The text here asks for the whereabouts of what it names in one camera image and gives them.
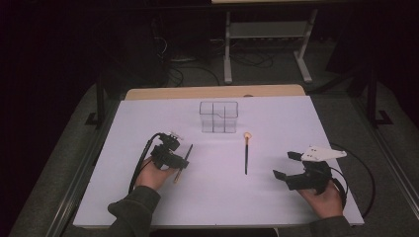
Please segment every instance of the person's left hand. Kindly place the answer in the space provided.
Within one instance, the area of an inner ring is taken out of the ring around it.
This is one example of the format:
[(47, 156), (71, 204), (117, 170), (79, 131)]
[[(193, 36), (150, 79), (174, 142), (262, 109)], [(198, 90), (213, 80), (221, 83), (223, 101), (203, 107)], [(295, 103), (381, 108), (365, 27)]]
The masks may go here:
[(166, 170), (159, 170), (152, 163), (151, 159), (152, 157), (148, 157), (142, 162), (142, 170), (136, 178), (134, 186), (147, 186), (157, 191), (163, 186), (166, 179), (173, 175), (177, 169), (168, 168)]

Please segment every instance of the person's right hand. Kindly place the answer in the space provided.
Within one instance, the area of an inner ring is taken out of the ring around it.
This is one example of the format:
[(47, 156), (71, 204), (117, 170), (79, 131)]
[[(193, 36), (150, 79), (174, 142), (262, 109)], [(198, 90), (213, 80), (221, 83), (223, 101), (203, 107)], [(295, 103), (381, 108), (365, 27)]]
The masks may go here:
[(321, 195), (317, 195), (316, 190), (299, 190), (298, 193), (322, 219), (343, 215), (342, 200), (332, 181), (329, 181), (326, 190)]

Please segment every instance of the white table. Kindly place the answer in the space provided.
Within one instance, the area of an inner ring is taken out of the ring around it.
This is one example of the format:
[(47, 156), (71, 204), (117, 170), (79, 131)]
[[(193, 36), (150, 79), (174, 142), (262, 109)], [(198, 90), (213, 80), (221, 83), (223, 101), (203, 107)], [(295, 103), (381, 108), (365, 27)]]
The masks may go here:
[[(252, 87), (243, 88), (252, 91)], [(237, 102), (237, 132), (202, 133), (199, 106), (203, 100)], [(303, 172), (300, 162), (287, 157), (288, 151), (303, 153), (309, 145), (330, 147), (310, 98), (233, 97), (123, 101), (73, 224), (111, 225), (115, 218), (107, 206), (126, 195), (146, 141), (154, 133), (171, 130), (184, 137), (176, 154), (184, 156), (192, 143), (194, 148), (178, 184), (170, 179), (159, 190), (162, 199), (153, 214), (153, 227), (278, 227), (317, 218), (302, 197), (272, 172)], [(244, 174), (245, 131), (253, 134), (248, 175)], [(336, 160), (328, 163), (340, 170)], [(351, 224), (364, 223), (351, 193), (344, 214)]]

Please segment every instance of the sleeve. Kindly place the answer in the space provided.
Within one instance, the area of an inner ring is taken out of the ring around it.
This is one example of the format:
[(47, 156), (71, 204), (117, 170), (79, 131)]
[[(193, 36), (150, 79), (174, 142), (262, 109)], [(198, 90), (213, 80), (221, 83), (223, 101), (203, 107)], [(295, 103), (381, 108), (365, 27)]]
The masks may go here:
[(108, 236), (146, 237), (151, 224), (151, 217), (160, 195), (146, 186), (139, 186), (124, 199), (108, 206), (108, 211), (117, 220), (108, 230)]
[(330, 217), (311, 222), (310, 232), (312, 237), (356, 236), (344, 216)]

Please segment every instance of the finger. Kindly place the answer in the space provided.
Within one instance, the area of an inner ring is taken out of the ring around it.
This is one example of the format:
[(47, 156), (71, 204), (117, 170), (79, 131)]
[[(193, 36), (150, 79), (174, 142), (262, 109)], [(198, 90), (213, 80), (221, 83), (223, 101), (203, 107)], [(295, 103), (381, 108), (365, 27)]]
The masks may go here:
[(175, 174), (179, 169), (173, 169), (173, 168), (167, 168), (164, 170), (164, 173), (166, 174), (166, 177), (169, 177), (173, 174)]
[(297, 190), (297, 191), (303, 197), (313, 197), (317, 193), (317, 191), (314, 190), (314, 189), (310, 189), (310, 190)]
[(309, 200), (311, 198), (309, 190), (297, 190), (297, 192), (302, 196), (302, 198), (306, 200)]

